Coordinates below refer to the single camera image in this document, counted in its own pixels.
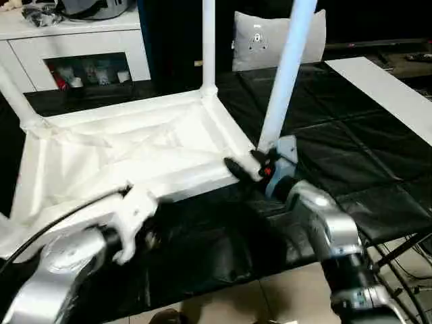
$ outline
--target white pole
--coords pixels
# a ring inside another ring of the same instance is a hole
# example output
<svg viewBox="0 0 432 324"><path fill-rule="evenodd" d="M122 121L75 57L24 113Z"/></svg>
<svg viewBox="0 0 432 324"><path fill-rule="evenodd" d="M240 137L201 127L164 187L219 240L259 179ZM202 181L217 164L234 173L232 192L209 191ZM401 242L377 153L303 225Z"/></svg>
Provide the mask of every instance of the white pole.
<svg viewBox="0 0 432 324"><path fill-rule="evenodd" d="M202 95L214 95L215 86L215 0L202 0Z"/></svg>
<svg viewBox="0 0 432 324"><path fill-rule="evenodd" d="M6 69L0 64L0 92L20 118L21 128L31 126L42 119L34 110L26 97L9 77Z"/></svg>
<svg viewBox="0 0 432 324"><path fill-rule="evenodd" d="M258 149L263 152L267 152L281 134L316 6L317 0L295 0L292 6L290 29L258 144Z"/></svg>

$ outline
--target floor tile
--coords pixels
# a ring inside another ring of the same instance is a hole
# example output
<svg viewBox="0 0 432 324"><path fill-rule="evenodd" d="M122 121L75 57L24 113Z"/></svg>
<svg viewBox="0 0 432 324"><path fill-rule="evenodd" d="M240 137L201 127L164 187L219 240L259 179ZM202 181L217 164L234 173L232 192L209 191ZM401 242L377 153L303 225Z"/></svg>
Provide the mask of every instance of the floor tile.
<svg viewBox="0 0 432 324"><path fill-rule="evenodd" d="M130 317L130 324L148 324L165 308L182 311L193 324L253 324L269 316L259 282L253 281Z"/></svg>
<svg viewBox="0 0 432 324"><path fill-rule="evenodd" d="M299 324L336 324L330 289L318 263L260 280L272 319Z"/></svg>
<svg viewBox="0 0 432 324"><path fill-rule="evenodd" d="M405 242L404 238L394 240L385 244L384 249L388 248L393 250ZM404 254L398 257L398 262L403 266L403 268L418 277L430 276L432 275L432 267L428 262L413 249L406 251Z"/></svg>
<svg viewBox="0 0 432 324"><path fill-rule="evenodd" d="M125 319L118 319L113 322L107 322L105 324L129 324L129 317L126 317Z"/></svg>
<svg viewBox="0 0 432 324"><path fill-rule="evenodd" d="M426 316L427 316L427 319L429 320L429 322L432 323L432 310L427 311ZM406 322L406 324L412 324L412 321L409 321L409 320L405 320L405 322Z"/></svg>

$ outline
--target cabinet drawer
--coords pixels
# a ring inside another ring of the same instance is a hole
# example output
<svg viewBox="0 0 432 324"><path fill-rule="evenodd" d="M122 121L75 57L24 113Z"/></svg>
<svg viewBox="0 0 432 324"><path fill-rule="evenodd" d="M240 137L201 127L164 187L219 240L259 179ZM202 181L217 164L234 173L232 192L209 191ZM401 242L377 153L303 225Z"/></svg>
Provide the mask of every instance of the cabinet drawer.
<svg viewBox="0 0 432 324"><path fill-rule="evenodd" d="M10 45L37 91L57 89L44 60L62 57L125 53L132 80L150 78L140 30L24 38Z"/></svg>
<svg viewBox="0 0 432 324"><path fill-rule="evenodd" d="M0 40L0 62L21 92L32 92L34 87L15 56L7 40Z"/></svg>

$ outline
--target white board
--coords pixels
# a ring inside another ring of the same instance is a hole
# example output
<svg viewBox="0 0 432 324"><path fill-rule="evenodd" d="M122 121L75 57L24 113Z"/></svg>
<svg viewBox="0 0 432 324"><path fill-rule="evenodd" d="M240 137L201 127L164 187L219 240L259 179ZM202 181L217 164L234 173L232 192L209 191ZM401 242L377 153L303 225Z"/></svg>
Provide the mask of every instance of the white board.
<svg viewBox="0 0 432 324"><path fill-rule="evenodd" d="M365 57L326 61L432 146L432 102Z"/></svg>

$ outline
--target black plastic sheet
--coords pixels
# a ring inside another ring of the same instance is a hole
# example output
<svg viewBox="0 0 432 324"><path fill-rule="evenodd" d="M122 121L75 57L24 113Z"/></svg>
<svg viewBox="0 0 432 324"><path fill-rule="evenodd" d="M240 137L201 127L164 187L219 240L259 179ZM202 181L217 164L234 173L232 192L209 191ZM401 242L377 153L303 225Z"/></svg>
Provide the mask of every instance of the black plastic sheet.
<svg viewBox="0 0 432 324"><path fill-rule="evenodd" d="M268 69L217 78L219 98L255 144L274 75ZM152 95L148 87L124 99ZM58 96L65 95L34 94L32 104L50 115L119 100L112 89L106 97ZM50 97L56 100L47 111ZM9 123L13 116L0 118L2 132L9 134L3 145L13 145L8 153L14 158L0 161L13 175L3 184L10 197L18 172L12 161L19 161L23 138L16 121ZM297 136L299 171L332 193L376 242L432 230L431 148L326 65L302 66L282 134ZM2 206L10 204L2 199ZM311 263L315 257L301 222L280 202L241 184L164 204L139 233L134 258L123 267L104 267L82 286L72 323L141 313ZM149 230L157 233L152 250L144 239ZM0 313L31 266L14 265L9 275L15 279L5 278Z"/></svg>

